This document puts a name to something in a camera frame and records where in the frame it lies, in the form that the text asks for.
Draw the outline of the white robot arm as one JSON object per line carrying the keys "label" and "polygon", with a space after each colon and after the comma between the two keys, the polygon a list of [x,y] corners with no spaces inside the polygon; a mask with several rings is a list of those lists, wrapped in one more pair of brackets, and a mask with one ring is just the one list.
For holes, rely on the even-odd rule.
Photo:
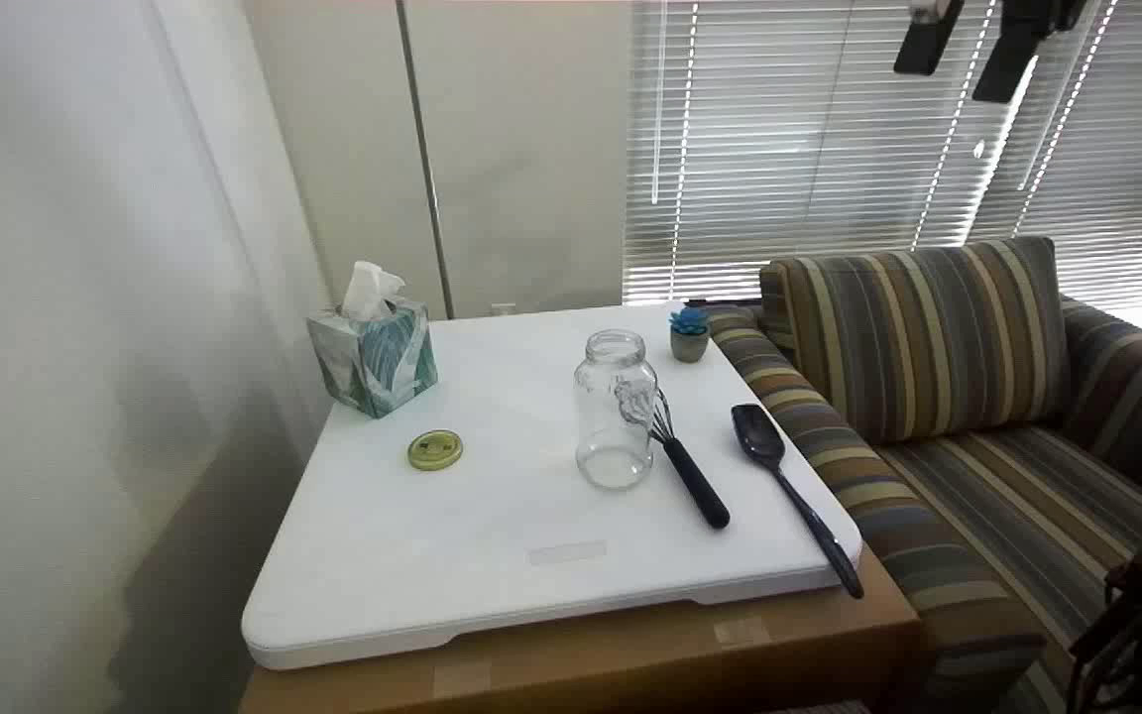
{"label": "white robot arm", "polygon": [[[962,10],[962,0],[905,0],[906,30],[898,38],[896,76],[931,76],[951,38],[951,29]],[[978,70],[976,100],[1005,103],[1037,55],[1037,42],[1053,30],[1070,30],[1086,6],[1086,0],[1000,0],[1000,38]]]}

